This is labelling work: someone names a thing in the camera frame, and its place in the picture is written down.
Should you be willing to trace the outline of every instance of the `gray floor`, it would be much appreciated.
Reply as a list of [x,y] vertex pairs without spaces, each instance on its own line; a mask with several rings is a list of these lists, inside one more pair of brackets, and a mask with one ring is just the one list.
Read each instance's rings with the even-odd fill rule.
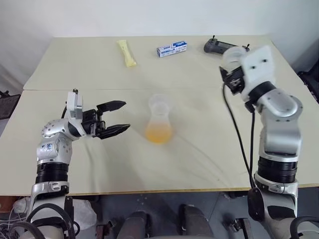
[[[243,239],[242,232],[230,233],[222,225],[224,217],[249,217],[247,198],[229,199],[224,193],[156,193],[134,195],[109,195],[101,197],[103,221],[110,219],[123,221],[130,213],[143,210],[152,219],[153,236],[177,235],[176,222],[180,204],[192,204],[200,208],[209,220],[217,239]],[[298,213],[300,216],[319,216],[318,188],[299,190]],[[254,238],[269,239],[264,228],[250,219]],[[107,238],[114,239],[118,230],[115,228]],[[95,228],[81,231],[77,239],[94,238]]]

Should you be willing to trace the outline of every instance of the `table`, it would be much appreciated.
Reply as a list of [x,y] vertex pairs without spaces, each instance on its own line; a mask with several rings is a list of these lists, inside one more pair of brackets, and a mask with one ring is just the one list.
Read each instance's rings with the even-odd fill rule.
[[[315,147],[319,132],[318,104],[266,37],[218,37],[225,41],[226,38],[235,44],[270,44],[277,66],[277,86],[298,97],[304,104],[304,112],[300,118],[303,147],[297,179],[301,187],[319,186],[316,160],[319,148]],[[68,173],[71,195],[247,190],[248,174],[236,132],[221,96],[221,77],[218,72],[220,56],[201,52],[202,45],[199,43],[207,37],[175,37],[177,40],[187,40],[188,50],[163,59],[158,59],[152,52],[144,58],[143,54],[136,55],[134,42],[139,43],[144,38],[132,38],[136,41],[129,39],[129,44],[133,43],[132,51],[138,62],[136,68],[126,68],[123,57],[117,56],[116,50],[108,59],[114,58],[113,68],[122,77],[115,80],[116,71],[113,68],[108,72],[97,67],[96,71],[92,71],[90,80],[87,80],[89,69],[93,70],[94,65],[101,66],[98,63],[103,62],[95,60],[95,63],[90,63],[94,60],[93,53],[99,48],[96,42],[101,45],[111,40],[114,42],[115,39],[67,38],[52,42],[36,72],[25,85],[28,90],[22,93],[0,137],[0,181],[8,182],[0,184],[0,195],[30,194],[36,177],[36,147],[41,140],[41,128],[48,121],[61,116],[67,90],[74,87],[83,95],[84,110],[93,109],[96,105],[111,100],[126,101],[126,106],[104,114],[103,119],[107,121],[107,125],[130,123],[132,126],[116,137],[105,140],[84,137],[73,143]],[[151,39],[161,39],[163,42],[171,39],[172,42],[174,37],[145,37],[145,44],[150,44]],[[72,44],[69,44],[70,48],[66,48],[64,44],[69,41],[82,42],[79,45],[86,49],[87,59],[90,60],[75,57],[75,53],[81,55],[80,48],[76,47],[78,52],[73,49]],[[88,50],[90,46],[93,52],[91,55]],[[75,67],[76,62],[84,61],[87,64],[83,67],[77,65],[76,69],[73,68],[73,73],[68,67],[63,67],[60,72],[50,70],[49,64],[52,64],[52,69],[61,65],[54,60],[56,58],[53,57],[55,54],[52,49],[60,53],[68,50],[69,53],[64,54],[68,59],[64,63],[68,66]],[[157,67],[167,67],[170,74],[165,75],[167,77],[159,76]],[[69,78],[71,74],[78,77]],[[168,95],[174,105],[170,114],[174,137],[164,145],[152,144],[144,136],[150,118],[148,99],[155,93]],[[228,95],[246,153],[249,153],[251,116],[245,110],[239,95]],[[257,168],[260,130],[260,117],[256,116],[254,171]]]
[[[54,38],[25,90],[219,87],[221,55],[203,51],[211,36]],[[266,36],[217,36],[251,49],[271,45],[279,70],[292,71]],[[116,41],[127,39],[137,66],[126,67]],[[156,48],[185,40],[187,50],[159,58]]]

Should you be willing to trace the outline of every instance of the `black remote control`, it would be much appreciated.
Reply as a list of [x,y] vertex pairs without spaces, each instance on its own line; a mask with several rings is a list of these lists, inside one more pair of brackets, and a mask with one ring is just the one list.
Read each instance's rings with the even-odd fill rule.
[[[207,53],[210,52],[215,52],[215,53],[219,53],[219,54],[223,54],[227,49],[236,46],[233,44],[229,44],[226,42],[222,42],[222,41],[218,41],[215,38],[215,35],[213,35],[213,38],[209,39],[208,42],[206,42],[206,44],[204,45],[204,51]],[[243,46],[245,48],[246,51],[249,51],[250,49],[249,44],[247,46]]]

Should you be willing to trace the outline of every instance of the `black cable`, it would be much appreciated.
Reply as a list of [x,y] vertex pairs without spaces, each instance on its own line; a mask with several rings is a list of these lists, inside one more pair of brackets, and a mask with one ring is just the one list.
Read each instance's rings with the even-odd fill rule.
[[251,131],[250,131],[250,165],[249,165],[249,180],[252,187],[256,187],[253,178],[253,158],[254,158],[254,129],[255,129],[255,110],[251,112]]
[[73,224],[76,226],[76,228],[77,228],[77,231],[76,231],[76,233],[75,233],[75,236],[77,236],[79,233],[80,233],[80,225],[76,222],[76,221],[73,221]]
[[246,158],[246,154],[245,154],[245,150],[244,150],[244,146],[243,146],[243,141],[241,140],[240,132],[239,132],[239,129],[238,129],[238,126],[237,126],[233,111],[231,110],[231,107],[229,106],[229,103],[227,102],[227,99],[226,99],[225,83],[223,84],[222,93],[223,93],[224,102],[226,104],[226,107],[228,109],[228,112],[229,112],[229,114],[231,116],[231,119],[233,121],[234,127],[236,129],[237,137],[238,137],[239,144],[240,144],[241,153],[243,155],[244,162],[245,162],[248,174],[250,174],[250,169],[249,169],[249,166],[248,166],[248,162],[247,162],[247,158]]
[[64,220],[66,228],[68,230],[68,239],[75,239],[75,232],[74,232],[74,227],[73,227],[73,223],[72,220],[70,218],[70,216],[62,209],[60,208],[58,205],[52,204],[52,203],[45,203],[40,205],[39,207],[35,208],[30,215],[27,217],[26,221],[30,222],[31,219],[33,218],[33,216],[40,211],[41,209],[44,208],[50,208],[53,209],[54,211],[56,211]]
[[63,109],[61,119],[63,119],[63,118],[64,118],[64,116],[65,116],[65,112],[66,112],[66,107],[64,107],[64,109]]
[[293,221],[290,224],[291,239],[299,239],[298,226],[300,223],[303,223],[303,222],[317,222],[317,223],[319,223],[319,218],[311,217],[311,216],[303,216],[303,217],[297,217],[297,218],[293,219]]
[[35,225],[29,222],[18,222],[12,225],[12,227],[9,230],[9,238],[13,238],[14,233],[15,233],[15,228],[24,228],[28,230],[34,239],[45,239],[44,235],[42,232],[37,228]]

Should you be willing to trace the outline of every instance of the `beige tabletop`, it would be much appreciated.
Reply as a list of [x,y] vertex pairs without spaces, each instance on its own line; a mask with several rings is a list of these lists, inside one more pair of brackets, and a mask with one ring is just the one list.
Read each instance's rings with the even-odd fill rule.
[[[184,39],[188,42],[190,39],[196,38],[176,37],[176,39]],[[87,78],[84,75],[89,73],[88,67],[92,69],[93,64],[83,65],[82,68],[76,69],[77,73],[75,74],[79,77],[78,81],[69,75],[71,71],[66,68],[63,68],[61,72],[49,71],[46,68],[48,72],[45,74],[42,67],[47,67],[46,64],[43,66],[43,62],[48,57],[47,53],[36,73],[26,85],[31,86],[36,82],[33,85],[33,91],[26,90],[22,93],[6,129],[0,137],[0,195],[30,194],[31,186],[36,177],[36,147],[41,141],[41,128],[48,121],[61,116],[67,98],[67,90],[74,87],[80,89],[80,93],[83,95],[84,110],[93,109],[96,105],[111,100],[126,101],[127,105],[118,111],[104,114],[103,119],[106,120],[107,125],[130,123],[132,126],[123,134],[112,138],[100,140],[84,137],[73,143],[73,155],[68,173],[71,194],[247,189],[249,187],[248,174],[241,156],[236,132],[221,97],[221,77],[218,70],[220,56],[200,52],[199,42],[206,38],[198,37],[196,40],[198,45],[190,44],[188,50],[183,53],[163,59],[158,59],[155,54],[151,55],[149,62],[143,61],[142,56],[137,57],[138,54],[134,53],[139,63],[137,66],[139,68],[135,69],[126,68],[122,56],[120,54],[118,56],[118,51],[114,51],[114,68],[118,68],[119,74],[122,76],[123,72],[126,72],[127,76],[126,78],[117,78],[116,81],[113,78],[116,75],[115,72],[109,74],[100,68],[92,72],[94,77],[90,80],[84,80]],[[239,38],[245,40],[242,43],[236,42],[236,39]],[[52,45],[55,45],[59,40],[88,43],[90,39],[93,42],[104,41],[104,38],[67,38],[54,40]],[[150,37],[145,39],[145,42],[151,41]],[[266,37],[234,36],[231,42],[245,44],[246,41],[251,44],[253,42],[260,42],[260,44],[268,42],[272,48],[276,65],[277,86],[303,102],[304,111],[300,117],[303,147],[298,163],[297,179],[304,187],[319,186],[319,174],[317,174],[319,147],[316,147],[319,133],[318,104]],[[48,52],[53,52],[52,45]],[[92,48],[95,49],[95,47],[96,44],[92,43]],[[161,64],[168,67],[167,74],[157,78],[160,71],[156,71],[156,68],[157,66],[163,67]],[[39,72],[42,76],[35,78],[34,76]],[[63,78],[64,84],[62,84],[61,79],[65,74],[68,77]],[[181,74],[186,76],[185,82],[179,78],[182,76]],[[145,82],[138,81],[138,76],[142,75],[148,75],[144,78]],[[175,81],[168,80],[173,80],[171,75],[176,76]],[[152,82],[152,87],[147,85],[146,79],[148,79],[147,82]],[[154,87],[154,79],[157,81],[162,79],[162,81],[159,81],[158,85]],[[133,81],[138,82],[140,89],[132,84]],[[97,87],[93,82],[100,84],[100,86]],[[109,90],[96,90],[99,87],[103,88],[102,85],[106,88],[112,87]],[[155,93],[166,94],[173,102],[169,118],[174,134],[171,141],[164,145],[150,143],[145,138],[145,128],[150,119],[148,99]],[[248,154],[251,116],[245,109],[239,95],[232,96],[228,92],[228,98]],[[258,161],[260,130],[260,117],[256,116],[254,170],[256,170]]]

